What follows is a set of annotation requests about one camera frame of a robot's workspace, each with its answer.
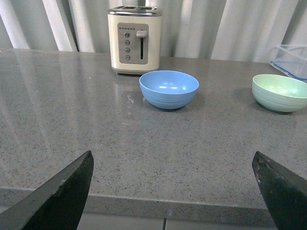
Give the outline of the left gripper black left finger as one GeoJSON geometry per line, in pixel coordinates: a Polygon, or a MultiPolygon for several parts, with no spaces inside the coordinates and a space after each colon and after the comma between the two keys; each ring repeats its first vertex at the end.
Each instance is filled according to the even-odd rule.
{"type": "Polygon", "coordinates": [[[94,159],[87,151],[0,215],[2,230],[75,230],[88,197],[94,159]]]}

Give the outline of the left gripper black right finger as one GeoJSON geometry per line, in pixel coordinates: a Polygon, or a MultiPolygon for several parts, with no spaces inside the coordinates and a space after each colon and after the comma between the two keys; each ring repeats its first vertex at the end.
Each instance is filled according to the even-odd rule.
{"type": "Polygon", "coordinates": [[[257,151],[252,161],[261,195],[279,230],[307,228],[307,181],[257,151]]]}

